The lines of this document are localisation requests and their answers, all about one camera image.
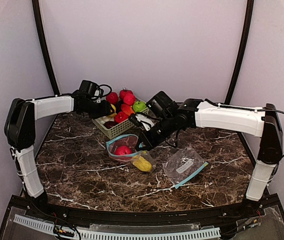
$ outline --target plastic bag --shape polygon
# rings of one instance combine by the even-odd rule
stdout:
[[[140,151],[132,157],[132,164],[143,172],[153,172],[155,169],[154,159],[147,151]]]
[[[177,151],[163,163],[164,172],[177,189],[195,177],[208,163],[191,147]]]
[[[135,150],[135,145],[137,144],[138,137],[134,134],[120,135],[108,142],[106,142],[106,148],[110,158],[117,160],[121,163],[129,162],[132,157],[136,156],[140,151]],[[115,151],[120,146],[128,146],[132,153],[127,155],[115,155]]]

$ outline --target red apple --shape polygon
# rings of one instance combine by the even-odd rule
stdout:
[[[121,122],[125,121],[126,119],[128,119],[128,115],[123,113],[122,111],[120,111],[115,117],[114,117],[114,121],[117,122],[118,124],[120,124]]]
[[[131,153],[132,153],[132,150],[128,146],[119,146],[115,150],[115,155],[127,155]]]
[[[128,89],[123,89],[123,90],[120,91],[120,98],[124,99],[126,94],[133,94],[133,92],[131,90],[128,90]]]
[[[127,93],[123,99],[124,103],[131,106],[134,104],[134,102],[136,101],[136,98],[133,94],[131,93]]]
[[[118,96],[116,92],[111,92],[106,96],[106,101],[108,101],[110,104],[115,105],[118,102]]]

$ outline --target plastic basket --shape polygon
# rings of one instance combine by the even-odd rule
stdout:
[[[141,111],[142,113],[147,114],[149,112],[149,109],[146,108],[143,111]],[[128,129],[131,129],[134,124],[132,124],[128,119],[126,119],[125,121],[115,125],[114,127],[107,129],[103,124],[101,124],[99,122],[98,119],[92,119],[92,122],[96,125],[96,127],[99,128],[99,130],[101,130],[109,139],[113,139],[117,136],[119,136],[120,134],[122,134],[123,132],[127,131]]]

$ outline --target white cable channel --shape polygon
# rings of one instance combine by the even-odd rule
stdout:
[[[26,216],[16,214],[14,222],[25,227],[54,235],[54,225],[50,222],[43,222],[36,219],[32,219]],[[125,233],[108,233],[108,232],[96,232],[89,231],[82,228],[78,228],[78,231],[82,237],[82,240],[209,240],[220,237],[220,228],[210,228],[205,230],[177,232],[177,233],[159,233],[159,234],[125,234]],[[66,237],[66,239],[79,239],[77,233],[73,238]]]

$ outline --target toy fruit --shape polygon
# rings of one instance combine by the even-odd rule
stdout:
[[[121,105],[123,104],[123,100],[119,100],[116,104],[115,104],[115,108],[116,108],[116,113],[118,114],[121,111]]]
[[[143,102],[143,101],[137,101],[137,102],[135,102],[134,103],[134,105],[133,105],[133,110],[134,110],[134,112],[141,112],[141,111],[143,111],[144,109],[146,109],[146,104],[145,104],[145,102]]]
[[[134,104],[136,98],[133,94],[131,93],[127,93],[123,99],[124,103],[131,106]]]
[[[121,122],[125,121],[126,119],[128,119],[128,115],[123,113],[122,111],[120,111],[115,117],[114,120],[115,122],[117,122],[118,124],[120,124]]]
[[[115,121],[107,121],[106,123],[104,123],[104,126],[107,129],[111,129],[112,127],[114,127],[115,125],[117,125],[118,123]]]
[[[116,92],[111,92],[106,96],[106,101],[110,104],[116,104],[118,102],[118,96]]]
[[[115,155],[127,155],[131,153],[132,153],[132,150],[128,146],[119,146],[115,150]]]
[[[139,170],[143,172],[151,172],[152,171],[152,164],[147,161],[144,157],[142,156],[134,156],[133,159],[136,159],[133,161],[133,165],[137,167]]]
[[[128,90],[128,89],[123,89],[123,90],[120,91],[120,98],[124,99],[126,94],[133,94],[133,92],[131,90]]]
[[[108,115],[109,118],[115,117],[116,114],[117,114],[116,113],[116,107],[113,104],[111,104],[111,106],[112,106],[112,109],[114,110],[114,113],[112,113],[111,115]]]
[[[123,111],[123,113],[125,113],[128,116],[130,116],[131,114],[134,114],[134,111],[132,110],[132,108],[125,103],[121,105],[121,110]]]

